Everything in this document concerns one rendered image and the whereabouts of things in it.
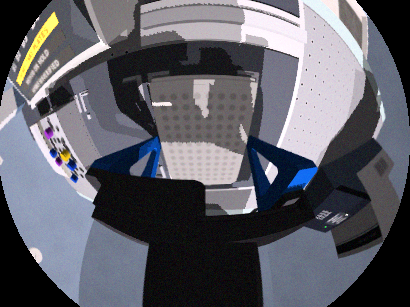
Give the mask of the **dark grey block with round holes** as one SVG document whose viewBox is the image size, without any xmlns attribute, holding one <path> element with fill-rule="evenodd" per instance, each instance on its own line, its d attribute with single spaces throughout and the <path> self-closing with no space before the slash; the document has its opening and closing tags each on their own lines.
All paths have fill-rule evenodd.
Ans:
<svg viewBox="0 0 410 307">
<path fill-rule="evenodd" d="M 93 162 L 101 158 L 101 155 L 87 130 L 76 99 L 60 106 L 58 109 L 54 109 L 43 117 L 40 122 L 44 131 L 48 127 L 54 127 L 55 133 L 48 140 L 53 148 L 58 149 L 58 157 L 63 149 L 70 149 L 72 154 L 69 160 L 63 160 L 63 164 L 69 173 L 72 175 L 76 172 L 79 175 L 78 180 L 90 184 L 85 178 L 85 174 Z M 72 158 L 75 158 L 78 162 L 74 171 L 71 171 L 67 166 Z"/>
</svg>

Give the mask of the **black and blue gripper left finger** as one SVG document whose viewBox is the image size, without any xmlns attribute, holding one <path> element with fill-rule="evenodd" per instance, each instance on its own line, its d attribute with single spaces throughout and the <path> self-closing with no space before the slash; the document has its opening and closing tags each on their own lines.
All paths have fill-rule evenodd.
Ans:
<svg viewBox="0 0 410 307">
<path fill-rule="evenodd" d="M 141 143 L 101 157 L 93 162 L 90 167 L 107 170 L 108 172 L 130 174 L 130 168 L 150 151 L 147 165 L 142 177 L 155 178 L 161 150 L 159 135 Z"/>
</svg>

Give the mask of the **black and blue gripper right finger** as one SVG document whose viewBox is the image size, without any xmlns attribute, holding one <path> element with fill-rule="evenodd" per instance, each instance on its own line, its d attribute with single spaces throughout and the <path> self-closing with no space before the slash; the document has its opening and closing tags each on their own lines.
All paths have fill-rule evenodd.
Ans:
<svg viewBox="0 0 410 307">
<path fill-rule="evenodd" d="M 272 184 L 255 150 L 277 167 L 278 174 Z M 253 136 L 248 137 L 247 152 L 258 211 L 270 209 L 285 193 L 303 189 L 318 169 L 312 160 Z"/>
</svg>

